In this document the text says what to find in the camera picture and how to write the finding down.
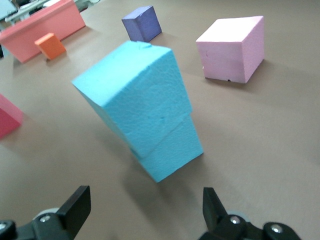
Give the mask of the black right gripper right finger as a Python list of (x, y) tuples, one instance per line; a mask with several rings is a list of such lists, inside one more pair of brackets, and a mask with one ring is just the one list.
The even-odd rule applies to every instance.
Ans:
[(238, 214), (229, 214), (212, 187), (203, 188), (202, 213), (207, 231), (201, 240), (299, 240), (288, 225), (267, 222), (260, 229)]

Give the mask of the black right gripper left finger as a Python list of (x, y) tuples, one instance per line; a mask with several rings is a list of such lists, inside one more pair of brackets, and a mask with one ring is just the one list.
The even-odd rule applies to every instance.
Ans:
[(59, 208), (38, 213), (29, 223), (16, 226), (13, 220), (0, 221), (2, 240), (73, 240), (91, 212), (91, 191), (81, 185)]

